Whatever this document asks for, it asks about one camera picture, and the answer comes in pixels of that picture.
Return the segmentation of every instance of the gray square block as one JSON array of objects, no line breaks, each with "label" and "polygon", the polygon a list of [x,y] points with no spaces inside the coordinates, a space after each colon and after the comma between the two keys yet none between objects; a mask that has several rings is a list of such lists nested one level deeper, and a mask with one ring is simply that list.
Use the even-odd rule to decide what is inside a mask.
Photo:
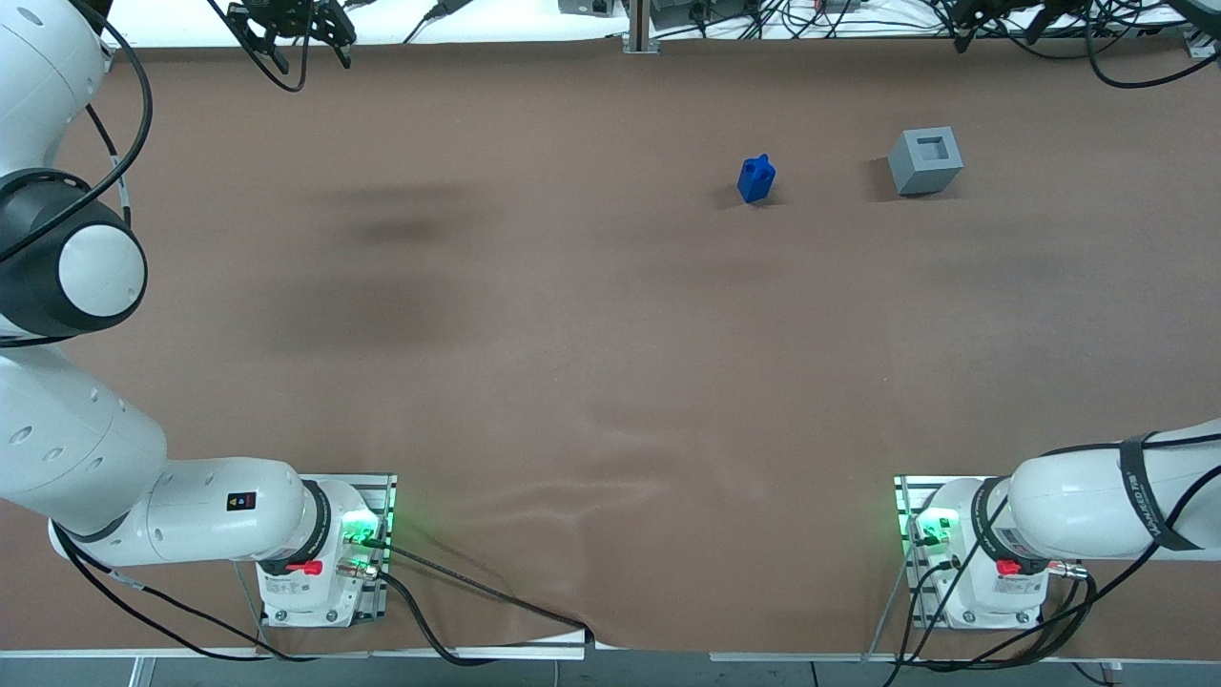
[{"label": "gray square block", "polygon": [[962,155],[947,126],[908,128],[888,157],[900,195],[944,190],[962,168]]}]

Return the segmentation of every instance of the blue block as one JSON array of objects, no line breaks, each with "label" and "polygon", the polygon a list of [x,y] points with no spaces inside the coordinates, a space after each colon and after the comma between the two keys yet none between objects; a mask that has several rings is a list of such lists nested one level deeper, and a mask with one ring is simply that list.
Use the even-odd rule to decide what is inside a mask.
[{"label": "blue block", "polygon": [[775,179],[775,167],[767,161],[767,153],[758,157],[746,157],[742,162],[742,173],[737,176],[737,192],[746,203],[762,200],[772,190],[773,179]]}]

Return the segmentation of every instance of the brown table surface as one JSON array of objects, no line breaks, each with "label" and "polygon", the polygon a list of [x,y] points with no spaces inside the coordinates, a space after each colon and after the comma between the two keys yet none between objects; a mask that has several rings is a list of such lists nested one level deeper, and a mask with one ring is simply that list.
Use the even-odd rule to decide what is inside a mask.
[{"label": "brown table surface", "polygon": [[[232,51],[147,56],[148,297],[70,355],[173,458],[397,472],[400,542],[606,643],[862,652],[901,555],[895,473],[1219,414],[1216,70],[1121,92],[1000,41],[393,46],[349,72],[319,50],[289,96]],[[1105,56],[1123,78],[1187,63],[1173,40]],[[96,105],[121,145],[138,100],[116,65]],[[945,124],[966,170],[899,199],[899,132]],[[775,188],[745,206],[763,151]],[[88,121],[60,164],[106,170]],[[0,519],[0,647],[167,646],[38,517]],[[403,572],[447,643],[564,630]],[[1214,575],[1150,565],[1067,654],[1221,659]],[[252,627],[227,563],[133,576]],[[397,602],[272,637],[422,646]]]}]

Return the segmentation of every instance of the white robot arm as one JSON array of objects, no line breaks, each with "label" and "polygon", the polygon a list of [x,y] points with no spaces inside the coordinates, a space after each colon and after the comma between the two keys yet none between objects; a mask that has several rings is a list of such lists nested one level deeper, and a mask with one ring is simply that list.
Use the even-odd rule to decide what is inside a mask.
[{"label": "white robot arm", "polygon": [[147,265],[131,227],[93,200],[10,248],[88,190],[51,165],[104,65],[68,0],[0,4],[0,498],[107,566],[258,561],[278,624],[346,626],[376,572],[359,543],[380,525],[355,489],[263,459],[171,461],[153,420],[55,347],[139,305]]},{"label": "white robot arm", "polygon": [[1221,560],[1219,466],[1221,420],[1054,451],[1011,477],[949,482],[913,519],[912,541],[934,566],[969,558],[961,574],[934,574],[951,627],[1029,628],[1049,570],[1074,559],[1137,559],[1156,543],[1154,559]]}]

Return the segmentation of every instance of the velcro strap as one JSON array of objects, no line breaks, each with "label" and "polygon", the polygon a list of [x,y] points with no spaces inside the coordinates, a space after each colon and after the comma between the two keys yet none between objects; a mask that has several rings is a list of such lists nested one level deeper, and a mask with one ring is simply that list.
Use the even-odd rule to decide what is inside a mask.
[{"label": "velcro strap", "polygon": [[1120,443],[1120,472],[1123,475],[1123,489],[1128,493],[1128,503],[1159,547],[1171,552],[1199,550],[1199,547],[1171,530],[1154,499],[1153,486],[1149,484],[1149,473],[1144,464],[1144,443],[1154,434],[1156,432],[1139,434]]}]

